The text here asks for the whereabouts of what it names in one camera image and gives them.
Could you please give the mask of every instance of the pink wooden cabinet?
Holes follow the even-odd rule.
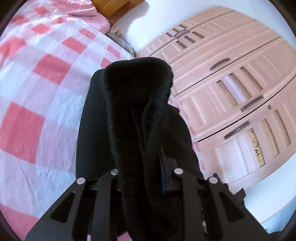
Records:
[[[138,56],[165,60],[204,157],[230,190],[248,188],[296,152],[296,50],[242,13],[214,7]]]

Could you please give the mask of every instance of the wardrobe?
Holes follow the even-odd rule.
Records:
[[[296,50],[240,12],[214,7],[178,24],[137,57],[173,70],[205,178],[236,192],[263,180],[296,152]]]

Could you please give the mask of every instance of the cabinet door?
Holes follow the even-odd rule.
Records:
[[[174,87],[181,93],[217,70],[277,38],[277,33],[258,21],[221,34],[170,64],[174,73]]]
[[[220,35],[253,21],[255,20],[240,12],[227,13],[194,27],[191,30],[180,33],[169,44],[163,46],[151,56],[160,58],[170,64],[185,53],[192,51],[194,48],[198,48],[211,42],[212,39]]]
[[[176,97],[202,140],[251,113],[295,75],[296,51],[278,38]]]
[[[236,192],[276,171],[296,152],[296,78],[257,110],[199,142],[205,178]]]
[[[147,47],[145,47],[143,50],[137,53],[137,57],[149,57],[155,51],[157,51],[170,41],[174,40],[178,35],[182,34],[183,32],[229,12],[233,12],[233,10],[220,6],[213,7],[206,11],[203,11],[193,16],[192,18],[174,26],[169,31],[165,32],[158,39],[154,40],[151,44],[149,44]]]

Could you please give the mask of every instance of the checkered bed sheet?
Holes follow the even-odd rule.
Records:
[[[22,240],[76,179],[92,75],[131,59],[103,34],[109,27],[89,0],[29,0],[0,38],[0,210]],[[188,124],[174,96],[169,103]]]

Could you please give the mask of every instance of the pink blanket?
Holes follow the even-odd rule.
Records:
[[[93,73],[131,59],[104,35],[109,27],[89,0],[29,0],[0,38],[0,210],[22,240],[76,179]]]

